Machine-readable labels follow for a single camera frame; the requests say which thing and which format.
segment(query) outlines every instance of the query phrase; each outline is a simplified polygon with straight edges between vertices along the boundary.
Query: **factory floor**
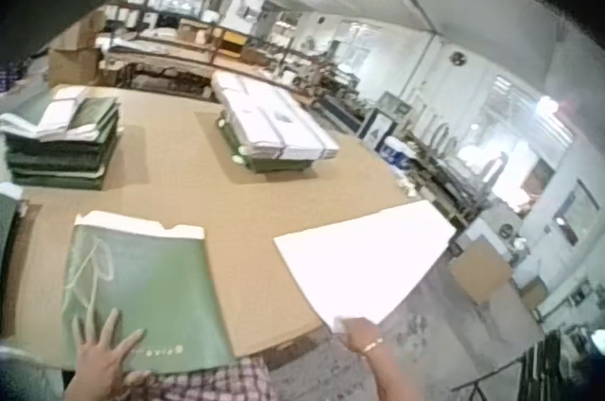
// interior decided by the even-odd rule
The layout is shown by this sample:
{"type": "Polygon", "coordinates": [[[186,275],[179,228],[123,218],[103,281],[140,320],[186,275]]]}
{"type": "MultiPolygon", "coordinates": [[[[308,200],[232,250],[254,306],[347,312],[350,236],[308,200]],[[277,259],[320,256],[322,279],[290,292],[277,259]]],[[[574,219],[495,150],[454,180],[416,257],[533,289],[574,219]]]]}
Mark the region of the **factory floor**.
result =
{"type": "MultiPolygon", "coordinates": [[[[477,306],[451,276],[448,259],[444,255],[382,324],[402,368],[423,387],[427,401],[468,399],[469,391],[456,396],[450,389],[507,364],[543,337],[512,286],[503,286],[488,304],[477,306]]],[[[279,399],[375,399],[360,358],[325,331],[311,340],[312,350],[271,371],[279,399]]],[[[518,373],[515,365],[481,388],[491,401],[516,399],[518,373]]]]}

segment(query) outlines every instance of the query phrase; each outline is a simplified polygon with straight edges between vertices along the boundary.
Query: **paper pile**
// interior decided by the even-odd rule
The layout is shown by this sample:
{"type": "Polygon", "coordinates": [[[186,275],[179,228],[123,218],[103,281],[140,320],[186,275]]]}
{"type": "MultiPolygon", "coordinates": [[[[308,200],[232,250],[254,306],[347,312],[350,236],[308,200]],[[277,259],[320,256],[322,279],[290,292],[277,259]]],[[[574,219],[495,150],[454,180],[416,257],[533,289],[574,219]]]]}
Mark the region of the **paper pile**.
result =
{"type": "Polygon", "coordinates": [[[275,238],[311,306],[336,318],[380,323],[447,248],[454,227],[428,201],[275,238]]]}
{"type": "Polygon", "coordinates": [[[255,160],[334,158],[337,143],[283,88],[218,71],[212,86],[241,152],[255,160]]]}
{"type": "Polygon", "coordinates": [[[101,189],[117,144],[115,98],[87,98],[87,88],[34,96],[0,115],[6,161],[22,185],[101,189]]]}

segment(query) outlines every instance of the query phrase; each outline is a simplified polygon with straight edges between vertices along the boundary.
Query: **cardboard box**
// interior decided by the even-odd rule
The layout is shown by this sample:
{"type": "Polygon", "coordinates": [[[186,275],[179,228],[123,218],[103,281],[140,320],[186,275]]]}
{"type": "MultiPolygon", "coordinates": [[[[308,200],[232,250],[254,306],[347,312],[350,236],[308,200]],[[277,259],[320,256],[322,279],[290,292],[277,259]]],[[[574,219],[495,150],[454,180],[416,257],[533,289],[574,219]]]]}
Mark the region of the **cardboard box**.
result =
{"type": "Polygon", "coordinates": [[[50,50],[48,53],[48,83],[93,84],[95,82],[100,51],[85,48],[79,51],[50,50]]]}
{"type": "Polygon", "coordinates": [[[80,21],[67,28],[60,36],[55,38],[51,49],[61,51],[77,51],[82,48],[94,48],[96,34],[105,26],[106,16],[103,11],[95,10],[80,21]]]}
{"type": "Polygon", "coordinates": [[[461,288],[481,305],[512,277],[512,268],[484,238],[471,243],[450,262],[449,270],[461,288]]]}
{"type": "Polygon", "coordinates": [[[198,36],[198,28],[189,25],[180,25],[177,29],[177,40],[193,44],[198,36]]]}
{"type": "Polygon", "coordinates": [[[521,302],[529,310],[538,307],[539,304],[546,300],[546,297],[548,297],[548,288],[539,276],[521,289],[521,302]]]}

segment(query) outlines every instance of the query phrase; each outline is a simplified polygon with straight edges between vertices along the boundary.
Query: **cardboard table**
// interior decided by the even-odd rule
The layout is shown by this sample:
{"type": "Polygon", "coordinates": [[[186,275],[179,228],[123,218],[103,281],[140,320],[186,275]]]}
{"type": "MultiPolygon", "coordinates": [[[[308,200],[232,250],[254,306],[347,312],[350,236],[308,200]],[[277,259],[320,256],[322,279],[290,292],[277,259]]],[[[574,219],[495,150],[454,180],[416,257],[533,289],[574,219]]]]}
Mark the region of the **cardboard table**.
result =
{"type": "Polygon", "coordinates": [[[9,266],[9,340],[49,364],[62,366],[63,271],[77,214],[103,210],[164,227],[202,226],[229,338],[234,353],[244,356],[321,325],[274,246],[275,236],[406,201],[387,164],[353,137],[335,135],[338,157],[303,172],[253,174],[231,160],[215,126],[219,105],[93,91],[119,96],[122,104],[124,133],[104,190],[27,188],[29,225],[9,266]]]}

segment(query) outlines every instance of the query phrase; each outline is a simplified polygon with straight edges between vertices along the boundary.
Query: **white paper sheet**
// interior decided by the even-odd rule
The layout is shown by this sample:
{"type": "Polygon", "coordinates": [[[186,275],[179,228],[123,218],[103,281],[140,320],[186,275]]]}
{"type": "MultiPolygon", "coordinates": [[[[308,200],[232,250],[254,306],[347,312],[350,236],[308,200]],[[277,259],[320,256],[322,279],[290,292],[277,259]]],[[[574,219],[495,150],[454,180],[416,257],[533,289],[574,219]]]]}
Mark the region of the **white paper sheet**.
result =
{"type": "Polygon", "coordinates": [[[454,231],[424,200],[274,241],[302,293],[334,330],[338,317],[383,321],[423,279],[454,231]]]}

